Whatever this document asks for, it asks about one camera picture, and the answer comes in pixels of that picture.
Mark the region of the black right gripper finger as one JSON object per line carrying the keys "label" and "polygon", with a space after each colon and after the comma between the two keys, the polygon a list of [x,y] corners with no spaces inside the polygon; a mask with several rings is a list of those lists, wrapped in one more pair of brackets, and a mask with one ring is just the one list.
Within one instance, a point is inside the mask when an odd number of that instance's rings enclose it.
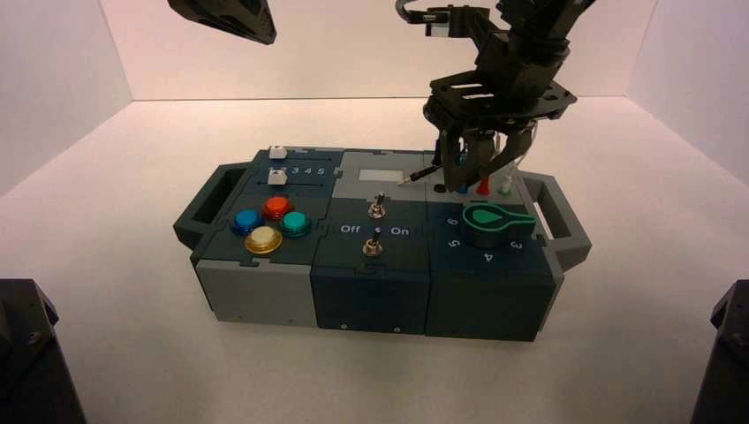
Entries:
{"label": "black right gripper finger", "polygon": [[439,132],[440,163],[443,169],[443,183],[448,192],[456,192],[465,185],[464,163],[465,131],[441,130]]}
{"label": "black right gripper finger", "polygon": [[514,132],[508,132],[504,149],[480,168],[479,176],[488,177],[523,156],[533,144],[533,134],[534,124]]}

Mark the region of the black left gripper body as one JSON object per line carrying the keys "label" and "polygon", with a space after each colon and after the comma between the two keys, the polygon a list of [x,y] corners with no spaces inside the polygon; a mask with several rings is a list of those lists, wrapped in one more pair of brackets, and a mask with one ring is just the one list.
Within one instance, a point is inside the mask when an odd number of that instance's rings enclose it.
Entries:
{"label": "black left gripper body", "polygon": [[169,0],[169,7],[184,19],[271,45],[276,27],[266,0]]}

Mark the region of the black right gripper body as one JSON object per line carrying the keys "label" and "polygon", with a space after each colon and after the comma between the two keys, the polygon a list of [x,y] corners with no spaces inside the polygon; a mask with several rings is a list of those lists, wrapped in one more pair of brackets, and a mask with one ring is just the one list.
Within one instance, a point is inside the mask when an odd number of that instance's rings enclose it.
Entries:
{"label": "black right gripper body", "polygon": [[447,133],[508,133],[539,119],[559,119],[577,101],[555,82],[570,54],[570,31],[570,26],[429,26],[428,35],[471,39],[478,55],[472,71],[430,83],[425,118]]}

